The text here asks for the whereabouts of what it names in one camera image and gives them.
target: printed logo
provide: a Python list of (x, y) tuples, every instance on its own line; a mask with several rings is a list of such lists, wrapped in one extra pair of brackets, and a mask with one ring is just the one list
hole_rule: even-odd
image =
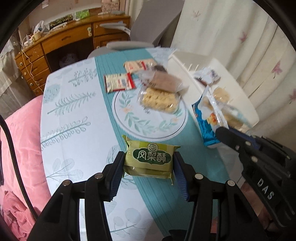
[(149, 143), (147, 149), (148, 151), (158, 151), (158, 145), (155, 143)]
[(171, 161), (171, 155), (158, 150), (158, 146), (155, 143), (148, 144), (147, 148), (135, 149), (133, 157), (140, 162), (147, 162), (150, 164), (163, 165)]

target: wooden dresser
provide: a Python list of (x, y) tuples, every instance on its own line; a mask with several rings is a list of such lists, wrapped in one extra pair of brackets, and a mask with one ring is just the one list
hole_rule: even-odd
[(85, 53), (82, 54), (82, 58), (85, 58), (92, 50), (106, 46), (108, 42), (128, 40), (129, 36), (121, 30), (100, 27), (101, 23), (118, 21), (123, 21), (129, 27), (130, 16), (102, 15), (74, 21), (44, 35), (24, 52), (20, 52), (15, 61), (35, 95), (43, 93), (47, 76), (59, 68), (59, 59), (55, 56), (61, 49), (71, 50), (73, 43), (84, 41), (81, 46), (87, 45)]

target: gray chair back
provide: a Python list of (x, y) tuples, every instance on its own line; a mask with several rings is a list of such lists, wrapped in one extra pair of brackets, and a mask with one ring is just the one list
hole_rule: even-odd
[(180, 15), (183, 5), (183, 0), (144, 2), (131, 28), (131, 41), (143, 41), (157, 46), (171, 22)]

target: wooden drawer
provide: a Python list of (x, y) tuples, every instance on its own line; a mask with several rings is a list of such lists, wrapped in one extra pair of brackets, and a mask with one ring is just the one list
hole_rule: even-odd
[(91, 24), (82, 25), (63, 31), (42, 42), (44, 53), (47, 54), (67, 44), (92, 37)]
[(128, 40), (128, 35), (126, 33), (123, 34), (108, 34), (99, 37), (94, 37), (94, 48), (99, 48), (106, 46), (107, 43), (113, 41), (123, 41)]
[(118, 30), (118, 29), (107, 29), (107, 28), (100, 27), (101, 23), (117, 23), (119, 21), (123, 21), (123, 23), (126, 24), (126, 27), (127, 28), (129, 27), (129, 18), (95, 22), (94, 23), (94, 36), (100, 36), (100, 35), (104, 35), (104, 34), (122, 33), (122, 31)]
[[(31, 71), (31, 64), (29, 66), (27, 66), (27, 68), (24, 68), (21, 70), (22, 75), (25, 77), (26, 80), (29, 80), (32, 76), (30, 75), (30, 71)], [(32, 67), (32, 75), (35, 76), (40, 73), (41, 71), (48, 69), (48, 65), (47, 62), (45, 60), (45, 57), (43, 56), (40, 59), (37, 59), (36, 61), (33, 62), (33, 67)]]
[(29, 60), (31, 61), (31, 63), (33, 63), (33, 61), (43, 56), (43, 51), (40, 44), (37, 44), (36, 46), (30, 48), (29, 50), (25, 51), (25, 53), (28, 58), (26, 57), (26, 55), (23, 54), (15, 60), (20, 70), (24, 69), (30, 64)]
[(41, 87), (42, 85), (45, 84), (49, 74), (50, 74), (50, 70), (46, 69), (41, 73), (37, 74), (36, 76), (34, 76), (35, 81), (33, 81), (33, 79), (29, 79), (27, 83), (32, 90), (35, 90), (36, 88)]
[(42, 95), (43, 94), (43, 91), (44, 91), (44, 87), (45, 87), (45, 84), (44, 85), (41, 85), (40, 87), (38, 87), (35, 90), (33, 90), (34, 94), (36, 96)]

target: gray chair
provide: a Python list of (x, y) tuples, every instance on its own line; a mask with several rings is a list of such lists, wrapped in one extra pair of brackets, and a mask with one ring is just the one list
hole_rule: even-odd
[(120, 29), (126, 32), (131, 41), (109, 42), (106, 47), (92, 51), (88, 58), (110, 52), (135, 48), (155, 47), (170, 24), (180, 16), (183, 0), (149, 0), (142, 9), (131, 30), (124, 23), (102, 23), (100, 27)]

